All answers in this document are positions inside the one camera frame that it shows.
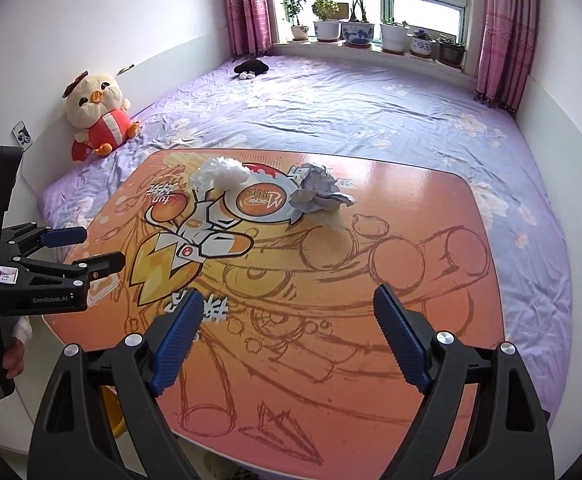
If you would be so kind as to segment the large white plant pot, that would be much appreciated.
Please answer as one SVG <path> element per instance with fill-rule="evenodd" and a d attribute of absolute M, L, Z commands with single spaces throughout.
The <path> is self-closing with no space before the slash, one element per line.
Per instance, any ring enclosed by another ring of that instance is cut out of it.
<path fill-rule="evenodd" d="M 406 21 L 396 22 L 387 18 L 381 24 L 382 51 L 404 55 L 407 50 L 409 24 Z"/>

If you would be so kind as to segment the chick plush toy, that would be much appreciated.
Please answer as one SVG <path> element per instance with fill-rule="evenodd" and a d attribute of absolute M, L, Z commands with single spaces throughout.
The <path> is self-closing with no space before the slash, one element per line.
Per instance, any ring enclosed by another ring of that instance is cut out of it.
<path fill-rule="evenodd" d="M 65 88 L 62 98 L 66 119 L 76 129 L 70 150 L 73 162 L 106 157 L 141 131 L 140 122 L 129 116 L 130 101 L 110 74 L 85 70 Z"/>

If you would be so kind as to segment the small blue white pot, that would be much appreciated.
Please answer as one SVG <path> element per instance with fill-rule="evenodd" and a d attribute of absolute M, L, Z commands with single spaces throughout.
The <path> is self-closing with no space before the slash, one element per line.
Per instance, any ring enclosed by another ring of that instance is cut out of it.
<path fill-rule="evenodd" d="M 430 58 L 433 50 L 431 35 L 424 29 L 417 29 L 411 37 L 410 53 L 419 58 Z"/>

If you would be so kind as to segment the small tree white pot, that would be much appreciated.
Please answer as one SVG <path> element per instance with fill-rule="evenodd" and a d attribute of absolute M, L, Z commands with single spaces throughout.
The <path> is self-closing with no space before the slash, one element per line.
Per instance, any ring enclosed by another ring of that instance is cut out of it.
<path fill-rule="evenodd" d="M 307 0 L 285 0 L 284 10 L 291 24 L 293 40 L 302 42 L 308 40 L 308 27 L 300 22 L 300 12 L 304 10 Z"/>

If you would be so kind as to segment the orange cartoon folding table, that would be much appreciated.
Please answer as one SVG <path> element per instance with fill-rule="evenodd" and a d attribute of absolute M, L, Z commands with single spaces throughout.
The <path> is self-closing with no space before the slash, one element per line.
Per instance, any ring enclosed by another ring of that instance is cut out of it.
<path fill-rule="evenodd" d="M 388 285 L 436 330 L 489 348 L 504 338 L 492 253 L 473 193 L 448 172 L 359 158 L 232 151 L 235 190 L 194 192 L 205 150 L 160 151 L 92 220 L 73 259 L 122 252 L 82 313 L 52 315 L 87 350 L 141 333 L 189 288 L 204 320 L 160 400 L 203 448 L 303 479 L 374 479 L 420 405 L 373 315 Z M 302 214 L 294 168 L 325 166 L 356 204 Z"/>

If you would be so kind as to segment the blue white porcelain pot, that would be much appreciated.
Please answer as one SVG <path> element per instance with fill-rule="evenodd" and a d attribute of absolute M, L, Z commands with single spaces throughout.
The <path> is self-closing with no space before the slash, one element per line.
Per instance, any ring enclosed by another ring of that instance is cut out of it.
<path fill-rule="evenodd" d="M 341 36 L 346 47 L 370 49 L 374 38 L 374 25 L 367 18 L 364 0 L 352 0 L 349 19 L 341 22 Z"/>

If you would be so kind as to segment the grey paper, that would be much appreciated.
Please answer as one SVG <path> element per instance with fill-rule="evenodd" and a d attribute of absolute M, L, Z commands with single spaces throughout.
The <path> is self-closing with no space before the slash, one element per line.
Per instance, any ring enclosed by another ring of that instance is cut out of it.
<path fill-rule="evenodd" d="M 332 174 L 325 166 L 303 164 L 294 168 L 292 177 L 297 189 L 289 198 L 290 205 L 302 214 L 318 211 L 336 211 L 341 206 L 356 204 L 353 196 L 343 193 Z"/>

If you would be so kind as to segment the right pink curtain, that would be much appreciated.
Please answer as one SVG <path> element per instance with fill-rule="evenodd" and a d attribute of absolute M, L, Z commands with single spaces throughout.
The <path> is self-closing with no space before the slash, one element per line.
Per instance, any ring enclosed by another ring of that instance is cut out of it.
<path fill-rule="evenodd" d="M 477 63 L 479 101 L 514 115 L 533 65 L 539 0 L 486 0 L 485 25 Z"/>

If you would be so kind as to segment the left pink curtain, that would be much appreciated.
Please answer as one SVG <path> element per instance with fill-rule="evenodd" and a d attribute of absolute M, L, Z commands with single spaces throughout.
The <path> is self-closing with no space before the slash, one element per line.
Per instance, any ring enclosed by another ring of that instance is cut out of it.
<path fill-rule="evenodd" d="M 272 45 L 268 0 L 226 0 L 231 53 L 235 58 L 259 55 Z"/>

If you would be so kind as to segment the black plant pot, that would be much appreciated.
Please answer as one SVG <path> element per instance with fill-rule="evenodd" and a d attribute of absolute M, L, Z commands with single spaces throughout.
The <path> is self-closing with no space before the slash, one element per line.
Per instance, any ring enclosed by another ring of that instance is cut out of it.
<path fill-rule="evenodd" d="M 460 44 L 454 38 L 440 36 L 438 43 L 438 60 L 451 67 L 461 68 L 463 66 L 466 46 Z"/>

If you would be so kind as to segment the yellow trash bin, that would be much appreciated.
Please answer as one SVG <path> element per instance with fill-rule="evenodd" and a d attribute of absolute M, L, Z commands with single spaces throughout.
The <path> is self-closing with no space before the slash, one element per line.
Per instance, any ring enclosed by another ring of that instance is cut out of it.
<path fill-rule="evenodd" d="M 101 392 L 113 436 L 117 439 L 127 431 L 122 408 L 120 407 L 120 400 L 118 400 L 118 396 L 112 387 L 102 386 Z"/>

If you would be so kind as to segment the pink curtain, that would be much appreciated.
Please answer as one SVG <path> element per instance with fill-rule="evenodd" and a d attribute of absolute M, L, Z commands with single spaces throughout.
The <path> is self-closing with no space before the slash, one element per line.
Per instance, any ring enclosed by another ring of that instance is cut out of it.
<path fill-rule="evenodd" d="M 231 53 L 235 58 L 259 55 L 272 45 L 268 0 L 226 0 Z"/>
<path fill-rule="evenodd" d="M 479 101 L 514 115 L 533 65 L 539 0 L 486 0 L 485 25 L 477 63 Z"/>

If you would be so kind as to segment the bushy plant white pot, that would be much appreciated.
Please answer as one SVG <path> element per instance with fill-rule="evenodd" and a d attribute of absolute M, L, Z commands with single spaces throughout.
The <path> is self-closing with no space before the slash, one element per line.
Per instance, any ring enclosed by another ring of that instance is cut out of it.
<path fill-rule="evenodd" d="M 340 39 L 338 3 L 334 0 L 315 0 L 312 13 L 317 18 L 314 23 L 315 35 L 319 42 L 337 42 Z"/>

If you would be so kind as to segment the purple floral bed sheet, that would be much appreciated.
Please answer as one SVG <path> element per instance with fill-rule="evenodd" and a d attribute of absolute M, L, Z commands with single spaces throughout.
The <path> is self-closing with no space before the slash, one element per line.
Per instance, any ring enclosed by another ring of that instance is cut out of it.
<path fill-rule="evenodd" d="M 242 81 L 225 63 L 142 110 L 140 139 L 84 162 L 38 200 L 56 228 L 86 226 L 151 154 L 250 148 L 399 162 L 462 177 L 495 258 L 504 332 L 540 402 L 562 400 L 572 342 L 568 248 L 532 152 L 514 120 L 431 76 L 366 63 L 273 56 Z"/>

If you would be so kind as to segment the white plastic bag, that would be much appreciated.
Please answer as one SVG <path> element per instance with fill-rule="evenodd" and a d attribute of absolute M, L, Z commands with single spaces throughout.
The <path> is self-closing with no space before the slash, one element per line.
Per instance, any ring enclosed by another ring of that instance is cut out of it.
<path fill-rule="evenodd" d="M 251 170 L 240 160 L 217 156 L 206 159 L 189 179 L 194 192 L 207 193 L 231 191 L 244 184 L 251 177 Z"/>

